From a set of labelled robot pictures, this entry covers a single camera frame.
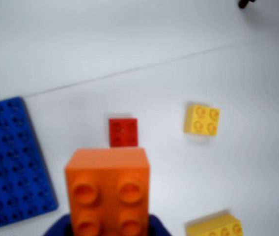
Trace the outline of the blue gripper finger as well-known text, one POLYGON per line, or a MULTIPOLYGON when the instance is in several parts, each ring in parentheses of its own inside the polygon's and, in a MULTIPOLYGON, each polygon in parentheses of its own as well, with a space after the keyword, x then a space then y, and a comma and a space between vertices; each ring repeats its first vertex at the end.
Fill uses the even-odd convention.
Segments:
POLYGON ((149 236, 171 236, 163 223, 155 215, 149 215, 149 236))
POLYGON ((48 228, 43 236, 72 236, 70 214, 60 217, 48 228))

